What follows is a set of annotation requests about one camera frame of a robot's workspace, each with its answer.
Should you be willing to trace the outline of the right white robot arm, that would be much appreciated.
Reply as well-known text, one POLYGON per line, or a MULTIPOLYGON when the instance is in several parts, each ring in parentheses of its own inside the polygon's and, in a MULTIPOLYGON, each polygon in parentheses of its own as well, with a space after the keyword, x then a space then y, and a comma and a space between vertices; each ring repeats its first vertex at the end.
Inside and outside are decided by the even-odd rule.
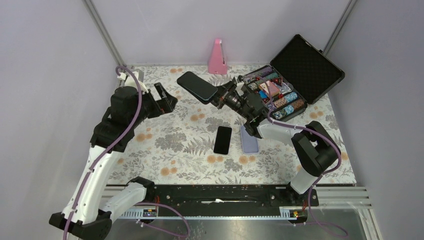
POLYGON ((341 164, 341 151, 324 127, 317 121, 305 126, 292 125, 269 115, 269 109, 258 93, 250 92, 242 86, 239 94, 234 80, 214 86, 206 83, 204 104, 211 103, 218 109, 228 106, 246 119, 247 133, 258 139, 271 139, 294 147, 301 164, 301 170, 289 182, 287 201, 293 206, 301 205, 306 192, 316 185, 319 179, 332 171, 333 163, 341 164))

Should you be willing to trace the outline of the lilac phone case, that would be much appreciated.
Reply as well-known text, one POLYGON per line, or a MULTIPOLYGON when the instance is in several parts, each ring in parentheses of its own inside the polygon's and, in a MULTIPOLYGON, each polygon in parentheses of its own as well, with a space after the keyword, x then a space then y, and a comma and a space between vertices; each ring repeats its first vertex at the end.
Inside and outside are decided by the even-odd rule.
POLYGON ((259 152, 259 145, 258 145, 257 138, 249 135, 244 125, 240 127, 240 136, 241 136, 241 148, 244 154, 252 155, 252 154, 257 154, 259 152))

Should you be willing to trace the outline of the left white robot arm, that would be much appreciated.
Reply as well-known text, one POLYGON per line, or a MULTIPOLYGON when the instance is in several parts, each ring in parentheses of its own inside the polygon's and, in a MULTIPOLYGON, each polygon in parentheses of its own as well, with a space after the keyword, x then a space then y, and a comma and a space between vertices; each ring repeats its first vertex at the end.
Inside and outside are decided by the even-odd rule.
POLYGON ((101 122, 94 128, 84 172, 68 205, 53 213, 48 223, 81 240, 104 240, 112 224, 136 203, 144 206, 155 200, 154 182, 143 177, 129 181, 126 189, 101 204, 102 194, 135 128, 145 119, 157 118, 174 111, 178 99, 161 83, 154 84, 160 99, 150 90, 122 86, 110 98, 101 122))

